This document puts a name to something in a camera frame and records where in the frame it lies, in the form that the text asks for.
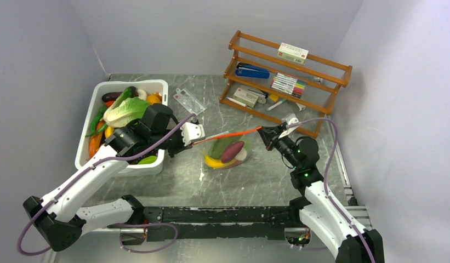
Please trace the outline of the white mushroom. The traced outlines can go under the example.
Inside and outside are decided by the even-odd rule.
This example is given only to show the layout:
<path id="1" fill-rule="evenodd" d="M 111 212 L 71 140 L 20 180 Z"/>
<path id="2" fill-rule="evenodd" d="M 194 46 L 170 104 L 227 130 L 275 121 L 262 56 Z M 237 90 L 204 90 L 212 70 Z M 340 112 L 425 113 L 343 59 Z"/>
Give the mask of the white mushroom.
<path id="1" fill-rule="evenodd" d="M 235 156 L 237 161 L 243 162 L 247 159 L 248 153 L 247 150 L 243 147 L 240 152 Z"/>

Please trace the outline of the clear zip top bag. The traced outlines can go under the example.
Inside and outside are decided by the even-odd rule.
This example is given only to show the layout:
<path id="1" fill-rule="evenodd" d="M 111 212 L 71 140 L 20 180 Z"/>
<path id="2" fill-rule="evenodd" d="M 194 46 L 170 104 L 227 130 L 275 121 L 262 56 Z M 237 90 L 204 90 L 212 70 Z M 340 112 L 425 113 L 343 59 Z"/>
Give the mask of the clear zip top bag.
<path id="1" fill-rule="evenodd" d="M 250 158 L 260 129 L 262 126 L 248 130 L 227 130 L 194 142 L 192 146 L 208 169 L 230 169 Z"/>

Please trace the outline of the purple sweet potato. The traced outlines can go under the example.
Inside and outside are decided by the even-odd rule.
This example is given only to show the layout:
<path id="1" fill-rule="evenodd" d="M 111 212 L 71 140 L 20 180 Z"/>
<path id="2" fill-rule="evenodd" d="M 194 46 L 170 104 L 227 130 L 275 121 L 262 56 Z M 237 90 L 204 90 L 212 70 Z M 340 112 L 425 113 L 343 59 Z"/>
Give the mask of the purple sweet potato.
<path id="1" fill-rule="evenodd" d="M 241 149 L 244 148 L 244 141 L 237 141 L 230 146 L 228 146 L 220 156 L 220 161 L 222 163 L 229 163 L 240 153 Z"/>

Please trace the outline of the green romaine lettuce leaf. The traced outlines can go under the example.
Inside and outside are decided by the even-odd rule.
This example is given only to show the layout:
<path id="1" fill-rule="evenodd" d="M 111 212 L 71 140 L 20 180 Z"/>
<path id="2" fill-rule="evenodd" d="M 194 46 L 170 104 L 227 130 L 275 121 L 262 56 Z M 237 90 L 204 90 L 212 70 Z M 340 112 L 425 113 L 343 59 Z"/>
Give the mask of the green romaine lettuce leaf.
<path id="1" fill-rule="evenodd" d="M 239 141 L 241 137 L 241 135 L 237 135 L 216 139 L 209 149 L 208 155 L 214 159 L 220 159 L 220 156 L 224 150 L 231 144 Z"/>

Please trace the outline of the yellow banana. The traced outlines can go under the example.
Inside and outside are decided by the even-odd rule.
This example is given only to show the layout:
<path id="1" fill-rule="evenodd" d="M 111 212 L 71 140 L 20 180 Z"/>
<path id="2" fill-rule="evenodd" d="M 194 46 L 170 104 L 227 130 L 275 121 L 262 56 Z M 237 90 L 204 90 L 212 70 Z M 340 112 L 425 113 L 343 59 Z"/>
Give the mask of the yellow banana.
<path id="1" fill-rule="evenodd" d="M 237 162 L 237 159 L 233 159 L 230 162 L 223 163 L 221 160 L 214 159 L 214 158 L 210 157 L 209 155 L 207 155 L 206 153 L 204 153 L 204 162 L 208 167 L 210 167 L 212 169 L 222 169 L 222 168 L 227 168 L 227 167 L 233 165 L 234 163 Z"/>

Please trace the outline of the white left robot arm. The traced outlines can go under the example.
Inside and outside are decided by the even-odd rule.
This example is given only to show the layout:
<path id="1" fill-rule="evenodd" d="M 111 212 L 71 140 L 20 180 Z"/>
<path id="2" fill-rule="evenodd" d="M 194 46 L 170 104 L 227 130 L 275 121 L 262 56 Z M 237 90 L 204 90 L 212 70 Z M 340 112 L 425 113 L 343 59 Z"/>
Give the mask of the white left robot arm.
<path id="1" fill-rule="evenodd" d="M 140 227 L 145 221 L 144 206 L 132 195 L 103 205 L 84 204 L 108 179 L 156 150 L 174 156 L 204 138 L 203 125 L 195 114 L 168 128 L 175 120 L 170 107 L 149 106 L 141 118 L 118 128 L 98 152 L 76 173 L 43 197 L 31 196 L 23 203 L 29 222 L 53 251 L 62 251 L 81 236 L 97 228 L 122 225 Z"/>

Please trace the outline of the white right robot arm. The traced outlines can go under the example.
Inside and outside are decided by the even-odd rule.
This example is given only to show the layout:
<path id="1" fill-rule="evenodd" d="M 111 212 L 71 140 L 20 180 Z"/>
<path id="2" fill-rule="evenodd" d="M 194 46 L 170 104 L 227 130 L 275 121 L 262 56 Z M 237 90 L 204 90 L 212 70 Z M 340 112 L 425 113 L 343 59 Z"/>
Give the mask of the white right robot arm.
<path id="1" fill-rule="evenodd" d="M 332 253 L 335 262 L 385 262 L 383 239 L 368 230 L 332 194 L 316 164 L 320 158 L 315 139 L 296 141 L 281 124 L 257 130 L 267 150 L 276 149 L 292 166 L 290 180 L 301 197 L 290 202 L 289 222 L 307 226 Z"/>

